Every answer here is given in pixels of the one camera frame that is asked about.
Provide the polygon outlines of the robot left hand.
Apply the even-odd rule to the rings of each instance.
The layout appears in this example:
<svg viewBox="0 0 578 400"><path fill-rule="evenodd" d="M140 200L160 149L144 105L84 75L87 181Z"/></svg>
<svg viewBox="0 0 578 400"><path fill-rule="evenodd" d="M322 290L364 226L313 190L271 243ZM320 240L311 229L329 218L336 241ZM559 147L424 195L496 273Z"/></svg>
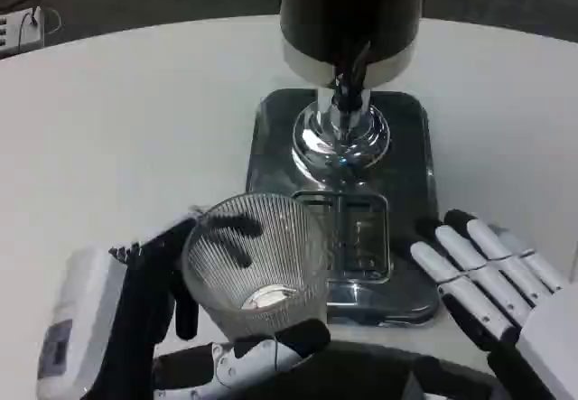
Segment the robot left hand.
<svg viewBox="0 0 578 400"><path fill-rule="evenodd" d="M193 232L262 234L244 214L185 214L127 247L83 249L67 261L40 351L40 399L228 399L290 371L324 350L331 335L318 319L231 342L156 356L170 327L183 340L198 331L199 304L179 259Z"/></svg>

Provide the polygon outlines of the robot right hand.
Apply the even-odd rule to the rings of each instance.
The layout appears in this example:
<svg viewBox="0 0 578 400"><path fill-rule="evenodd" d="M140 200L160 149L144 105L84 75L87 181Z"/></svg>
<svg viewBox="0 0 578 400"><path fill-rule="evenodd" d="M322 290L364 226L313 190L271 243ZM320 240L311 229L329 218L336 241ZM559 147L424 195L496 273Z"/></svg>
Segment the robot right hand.
<svg viewBox="0 0 578 400"><path fill-rule="evenodd" d="M577 397L577 285L538 251L459 209L418 219L395 246L434 282L512 398Z"/></svg>

